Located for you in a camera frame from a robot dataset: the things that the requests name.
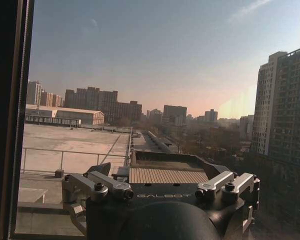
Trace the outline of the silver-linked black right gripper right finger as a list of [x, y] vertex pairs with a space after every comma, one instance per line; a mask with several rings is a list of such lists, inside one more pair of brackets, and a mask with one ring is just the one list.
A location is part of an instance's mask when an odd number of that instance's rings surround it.
[[260, 180], [256, 175], [243, 173], [239, 176], [232, 171], [223, 171], [207, 182], [197, 185], [197, 199], [213, 201], [217, 194], [223, 201], [236, 201], [243, 195], [247, 201], [258, 201], [260, 195]]

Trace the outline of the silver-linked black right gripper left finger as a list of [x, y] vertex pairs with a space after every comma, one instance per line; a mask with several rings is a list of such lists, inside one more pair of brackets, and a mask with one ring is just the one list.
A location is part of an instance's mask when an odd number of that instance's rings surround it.
[[61, 181], [62, 201], [74, 203], [78, 194], [89, 197], [94, 202], [102, 201], [108, 194], [118, 200], [130, 200], [134, 192], [129, 183], [109, 177], [111, 164], [103, 163], [91, 166], [84, 173], [72, 173]]

